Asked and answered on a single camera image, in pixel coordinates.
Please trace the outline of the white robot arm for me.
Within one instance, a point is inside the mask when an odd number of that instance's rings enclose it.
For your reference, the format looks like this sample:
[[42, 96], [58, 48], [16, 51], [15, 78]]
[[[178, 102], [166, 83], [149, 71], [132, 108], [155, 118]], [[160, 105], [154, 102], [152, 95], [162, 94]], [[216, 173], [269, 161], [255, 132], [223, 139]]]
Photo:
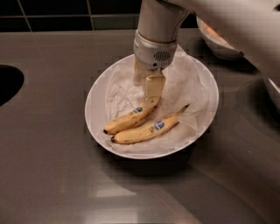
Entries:
[[173, 60], [179, 27], [193, 13], [275, 84], [280, 83], [280, 0], [142, 0], [134, 40], [136, 67]]

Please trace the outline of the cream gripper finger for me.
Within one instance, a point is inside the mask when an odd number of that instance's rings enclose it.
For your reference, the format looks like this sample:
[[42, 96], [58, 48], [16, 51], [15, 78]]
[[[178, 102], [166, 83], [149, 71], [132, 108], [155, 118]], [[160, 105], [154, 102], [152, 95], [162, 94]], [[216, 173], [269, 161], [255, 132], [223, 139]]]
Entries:
[[135, 61], [133, 83], [136, 87], [144, 87], [146, 78], [150, 75], [151, 71], [142, 69], [138, 62]]
[[145, 78], [144, 106], [152, 108], [156, 106], [162, 96], [165, 86], [165, 76], [162, 73], [153, 73]]

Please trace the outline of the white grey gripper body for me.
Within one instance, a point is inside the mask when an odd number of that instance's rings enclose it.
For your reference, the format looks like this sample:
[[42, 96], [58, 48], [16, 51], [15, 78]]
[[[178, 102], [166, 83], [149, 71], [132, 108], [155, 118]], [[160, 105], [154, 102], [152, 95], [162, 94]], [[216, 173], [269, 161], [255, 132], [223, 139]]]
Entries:
[[174, 58], [177, 42], [157, 43], [135, 33], [134, 54], [137, 64], [143, 70], [157, 70], [168, 67]]

